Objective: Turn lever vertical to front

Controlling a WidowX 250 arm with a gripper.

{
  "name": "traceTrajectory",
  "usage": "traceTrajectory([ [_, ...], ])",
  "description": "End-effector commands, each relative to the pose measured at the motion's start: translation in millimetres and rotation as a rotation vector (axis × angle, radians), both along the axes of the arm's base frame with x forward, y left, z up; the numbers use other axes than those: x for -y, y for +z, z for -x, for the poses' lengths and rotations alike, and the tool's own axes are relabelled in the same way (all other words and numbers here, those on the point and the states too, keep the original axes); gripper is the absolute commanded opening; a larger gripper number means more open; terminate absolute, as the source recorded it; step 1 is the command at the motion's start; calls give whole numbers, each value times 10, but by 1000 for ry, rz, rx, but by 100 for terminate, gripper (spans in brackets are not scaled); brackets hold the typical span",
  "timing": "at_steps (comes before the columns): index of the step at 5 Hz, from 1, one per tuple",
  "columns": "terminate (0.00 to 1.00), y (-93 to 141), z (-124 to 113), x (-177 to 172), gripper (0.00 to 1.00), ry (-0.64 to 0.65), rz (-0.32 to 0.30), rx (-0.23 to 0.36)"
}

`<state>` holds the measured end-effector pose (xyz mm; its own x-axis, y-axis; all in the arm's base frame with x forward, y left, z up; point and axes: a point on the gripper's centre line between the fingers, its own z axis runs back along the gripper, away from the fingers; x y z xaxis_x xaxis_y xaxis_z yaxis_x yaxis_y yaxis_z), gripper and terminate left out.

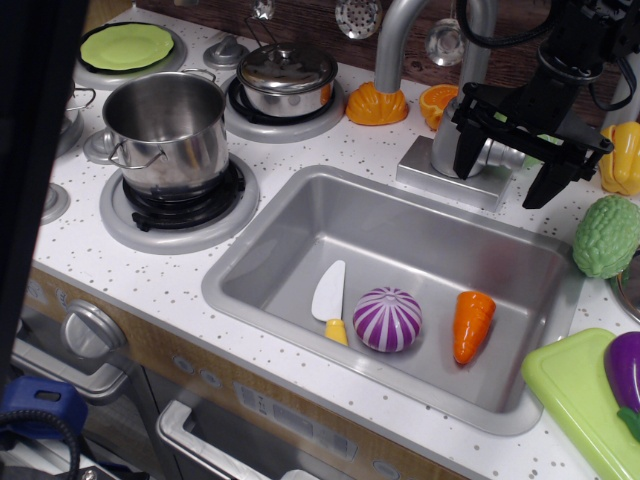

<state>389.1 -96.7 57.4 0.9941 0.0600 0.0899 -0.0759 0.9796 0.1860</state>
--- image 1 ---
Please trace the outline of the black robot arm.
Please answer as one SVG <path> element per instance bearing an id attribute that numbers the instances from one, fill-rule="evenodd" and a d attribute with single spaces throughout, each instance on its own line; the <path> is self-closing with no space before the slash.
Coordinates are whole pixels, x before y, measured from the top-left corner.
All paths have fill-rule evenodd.
<path id="1" fill-rule="evenodd" d="M 614 144 L 572 110 L 582 88 L 592 88 L 607 63 L 617 64 L 627 86 L 637 81 L 627 60 L 639 51 L 636 1 L 555 1 L 537 28 L 506 38 L 490 38 L 462 27 L 477 46 L 502 48 L 546 37 L 537 51 L 538 67 L 517 88 L 467 83 L 453 115 L 460 133 L 453 170 L 467 178 L 487 140 L 542 161 L 523 202 L 539 209 L 570 182 L 589 180 Z"/>

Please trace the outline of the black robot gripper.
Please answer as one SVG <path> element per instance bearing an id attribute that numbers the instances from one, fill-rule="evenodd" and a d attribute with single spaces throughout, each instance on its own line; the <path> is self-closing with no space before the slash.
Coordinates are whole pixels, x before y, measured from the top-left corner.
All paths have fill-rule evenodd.
<path id="1" fill-rule="evenodd" d="M 460 132 L 453 169 L 466 180 L 488 138 L 547 161 L 531 184 L 523 202 L 525 209 L 540 209 L 564 190 L 581 167 L 593 167 L 613 151 L 613 143 L 586 125 L 573 111 L 583 86 L 603 72 L 601 62 L 571 65 L 558 58 L 540 58 L 538 67 L 521 87 L 506 88 L 479 83 L 463 87 L 463 101 L 453 122 Z M 546 134 L 574 150 L 577 163 L 556 161 L 560 147 L 546 147 L 539 139 Z"/>

